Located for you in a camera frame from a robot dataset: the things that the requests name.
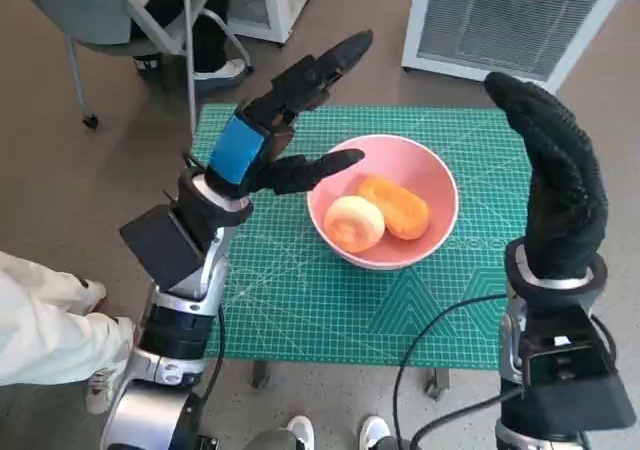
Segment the black left hand, blue tape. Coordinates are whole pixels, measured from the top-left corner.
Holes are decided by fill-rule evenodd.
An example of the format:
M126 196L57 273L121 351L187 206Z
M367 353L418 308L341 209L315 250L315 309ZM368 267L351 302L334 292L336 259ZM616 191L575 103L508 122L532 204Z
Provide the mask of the black left hand, blue tape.
M217 192L239 199L263 189L276 194L308 192L321 180L364 159L359 149L339 150L316 160L283 157L299 115L323 105L337 81L369 50L373 32L351 35L315 57L307 55L271 80L271 90L239 105L209 156L205 180Z

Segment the black gloved right hand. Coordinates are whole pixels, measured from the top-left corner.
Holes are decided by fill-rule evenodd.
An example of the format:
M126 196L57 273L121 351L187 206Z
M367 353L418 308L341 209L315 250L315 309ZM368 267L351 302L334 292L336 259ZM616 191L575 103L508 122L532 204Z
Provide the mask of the black gloved right hand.
M608 199L591 139L555 96L500 72L484 88L532 167L524 250L539 279L581 278L605 237Z

